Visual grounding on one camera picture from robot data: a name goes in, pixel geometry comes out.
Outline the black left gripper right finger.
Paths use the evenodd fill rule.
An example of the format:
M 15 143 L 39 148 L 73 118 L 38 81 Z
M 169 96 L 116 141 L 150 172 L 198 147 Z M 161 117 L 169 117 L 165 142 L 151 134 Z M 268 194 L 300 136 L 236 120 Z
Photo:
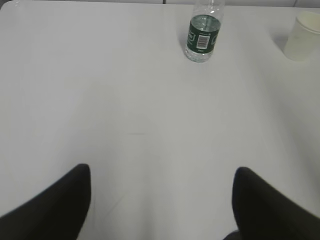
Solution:
M 232 185 L 237 230 L 227 240 L 318 240 L 320 219 L 284 196 L 248 167 L 239 167 Z

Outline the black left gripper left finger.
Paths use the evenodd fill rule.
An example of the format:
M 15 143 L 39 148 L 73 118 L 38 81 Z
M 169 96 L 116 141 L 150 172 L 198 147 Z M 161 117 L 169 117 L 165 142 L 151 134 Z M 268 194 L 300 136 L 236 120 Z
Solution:
M 76 240 L 91 204 L 91 171 L 78 164 L 50 187 L 0 218 L 2 240 Z

